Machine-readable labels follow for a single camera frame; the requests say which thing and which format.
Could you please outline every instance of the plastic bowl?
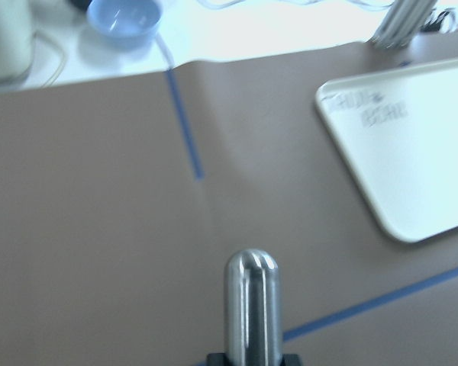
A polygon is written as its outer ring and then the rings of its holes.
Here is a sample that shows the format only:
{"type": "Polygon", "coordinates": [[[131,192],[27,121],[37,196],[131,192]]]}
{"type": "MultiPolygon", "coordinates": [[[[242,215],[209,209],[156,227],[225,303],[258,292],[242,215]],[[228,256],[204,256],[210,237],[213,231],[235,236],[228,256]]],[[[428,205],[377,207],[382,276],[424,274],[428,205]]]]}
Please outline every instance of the plastic bowl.
{"type": "Polygon", "coordinates": [[[92,0],[86,17],[100,34],[130,46],[156,36],[161,8],[154,0],[92,0]]]}

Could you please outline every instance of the metal cylinder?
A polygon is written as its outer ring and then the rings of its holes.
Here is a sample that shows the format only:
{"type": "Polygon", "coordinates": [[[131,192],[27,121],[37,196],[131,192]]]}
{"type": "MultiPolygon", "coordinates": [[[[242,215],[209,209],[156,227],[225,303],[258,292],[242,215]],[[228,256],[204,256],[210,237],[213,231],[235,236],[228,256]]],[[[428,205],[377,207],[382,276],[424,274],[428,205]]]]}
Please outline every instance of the metal cylinder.
{"type": "Polygon", "coordinates": [[[231,257],[225,268],[226,356],[232,366],[280,366],[279,269],[259,249],[231,257]]]}
{"type": "Polygon", "coordinates": [[[375,34],[376,48],[405,47],[424,25],[437,0],[395,0],[375,34]]]}

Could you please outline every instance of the blue tape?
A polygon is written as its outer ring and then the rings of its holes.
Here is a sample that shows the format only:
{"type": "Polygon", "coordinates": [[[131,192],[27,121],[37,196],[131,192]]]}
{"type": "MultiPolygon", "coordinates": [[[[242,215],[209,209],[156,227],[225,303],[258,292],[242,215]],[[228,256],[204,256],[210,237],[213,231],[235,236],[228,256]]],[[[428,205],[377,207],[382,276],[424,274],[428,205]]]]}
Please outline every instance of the blue tape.
{"type": "Polygon", "coordinates": [[[166,80],[168,81],[169,90],[171,91],[173,102],[175,103],[176,113],[178,115],[178,120],[180,123],[180,127],[182,129],[182,137],[185,141],[186,149],[189,153],[189,158],[192,164],[195,179],[203,179],[204,170],[202,168],[202,163],[198,155],[197,146],[195,145],[195,139],[192,135],[189,119],[183,106],[182,97],[180,95],[178,85],[176,84],[175,74],[172,69],[168,69],[165,71],[165,75],[166,80]]]}
{"type": "MultiPolygon", "coordinates": [[[[419,281],[414,284],[409,284],[408,286],[375,297],[363,303],[353,305],[331,315],[323,316],[322,318],[312,320],[311,322],[298,326],[294,329],[287,330],[283,333],[283,341],[288,342],[293,339],[306,336],[307,334],[315,332],[319,329],[332,326],[338,322],[342,322],[343,320],[349,319],[353,316],[376,309],[377,307],[381,307],[383,305],[386,305],[387,303],[400,300],[404,297],[416,294],[420,291],[427,290],[428,288],[442,284],[449,280],[453,280],[454,278],[458,278],[458,267],[451,269],[449,271],[442,272],[440,274],[436,274],[435,276],[429,277],[423,281],[419,281]]],[[[205,366],[205,362],[200,362],[193,366],[205,366]]]]}

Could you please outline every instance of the plastic tray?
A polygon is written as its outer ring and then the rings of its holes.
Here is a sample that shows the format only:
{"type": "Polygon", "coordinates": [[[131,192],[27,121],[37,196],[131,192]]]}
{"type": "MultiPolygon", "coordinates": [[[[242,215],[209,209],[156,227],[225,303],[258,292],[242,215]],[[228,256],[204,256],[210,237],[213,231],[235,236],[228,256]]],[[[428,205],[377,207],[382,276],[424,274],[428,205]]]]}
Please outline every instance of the plastic tray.
{"type": "Polygon", "coordinates": [[[458,59],[329,81],[316,102],[387,233],[458,226],[458,59]]]}

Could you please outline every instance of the white cable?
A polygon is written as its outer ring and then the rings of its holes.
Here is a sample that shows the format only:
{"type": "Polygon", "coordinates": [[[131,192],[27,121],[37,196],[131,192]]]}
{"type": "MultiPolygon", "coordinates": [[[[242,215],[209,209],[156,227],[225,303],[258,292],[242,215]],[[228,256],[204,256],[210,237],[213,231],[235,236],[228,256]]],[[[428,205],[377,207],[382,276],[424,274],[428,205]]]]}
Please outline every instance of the white cable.
{"type": "MultiPolygon", "coordinates": [[[[213,2],[210,2],[209,0],[197,0],[197,1],[200,5],[205,6],[206,8],[209,8],[211,10],[221,10],[224,8],[228,8],[232,5],[236,5],[240,2],[244,2],[246,0],[232,0],[224,4],[214,4],[213,2]]],[[[322,2],[324,0],[280,0],[280,1],[289,2],[295,5],[311,5],[311,4],[316,4],[318,2],[322,2]]],[[[358,5],[361,8],[364,8],[366,10],[373,10],[373,11],[386,10],[390,8],[394,2],[393,0],[391,0],[387,4],[376,4],[376,1],[373,1],[373,0],[347,0],[347,1],[355,5],[358,5]]]]}
{"type": "Polygon", "coordinates": [[[48,86],[51,86],[61,75],[61,72],[63,72],[64,67],[66,65],[66,61],[68,60],[68,56],[66,55],[66,51],[61,47],[61,45],[58,42],[56,42],[52,37],[45,34],[43,31],[36,30],[35,37],[44,40],[46,43],[52,46],[52,48],[56,49],[56,51],[58,51],[58,53],[60,54],[60,63],[58,64],[56,71],[54,72],[54,74],[52,74],[51,77],[49,77],[48,80],[44,82],[44,84],[40,86],[41,88],[46,88],[48,86]]]}
{"type": "Polygon", "coordinates": [[[197,1],[198,1],[198,3],[200,5],[205,6],[208,9],[221,10],[221,9],[224,9],[224,8],[229,8],[232,5],[236,5],[237,3],[244,2],[246,0],[232,0],[232,1],[226,2],[224,4],[214,4],[213,2],[210,2],[208,0],[197,0],[197,1]]]}
{"type": "Polygon", "coordinates": [[[161,50],[161,53],[163,54],[163,57],[168,64],[168,69],[173,69],[175,67],[175,60],[173,59],[173,54],[169,50],[168,46],[166,45],[165,41],[163,38],[160,36],[160,34],[156,35],[156,43],[158,44],[158,47],[161,50]]]}

